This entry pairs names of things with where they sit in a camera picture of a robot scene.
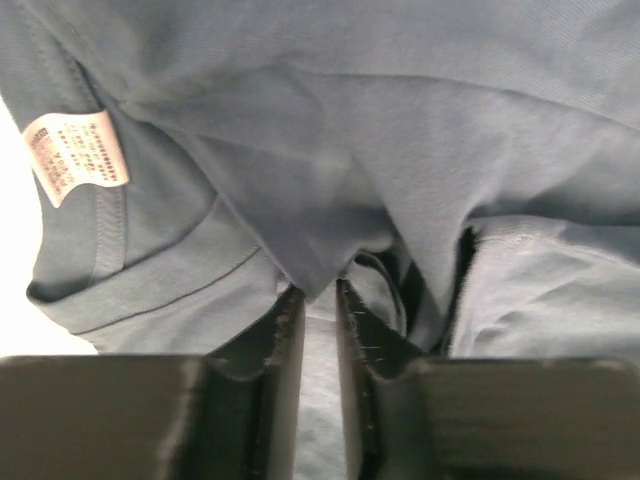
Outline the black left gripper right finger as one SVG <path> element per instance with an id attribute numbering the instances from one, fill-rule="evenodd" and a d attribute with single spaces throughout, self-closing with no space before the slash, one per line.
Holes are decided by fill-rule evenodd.
<path id="1" fill-rule="evenodd" d="M 421 353 L 339 281 L 351 479 L 635 479 L 639 372 L 611 360 Z"/>

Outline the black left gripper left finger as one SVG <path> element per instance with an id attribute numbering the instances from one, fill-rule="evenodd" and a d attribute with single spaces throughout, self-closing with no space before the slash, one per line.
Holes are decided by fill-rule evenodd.
<path id="1" fill-rule="evenodd" d="M 305 302 L 207 355 L 1 362 L 5 479 L 289 479 Z"/>

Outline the grey blue t shirt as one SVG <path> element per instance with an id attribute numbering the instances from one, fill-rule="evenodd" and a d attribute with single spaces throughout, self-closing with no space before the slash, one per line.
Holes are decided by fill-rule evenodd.
<path id="1" fill-rule="evenodd" d="M 372 253 L 422 348 L 639 356 L 635 1 L 5 1 L 1 94 L 117 130 L 28 290 L 99 350 L 211 349 Z"/>

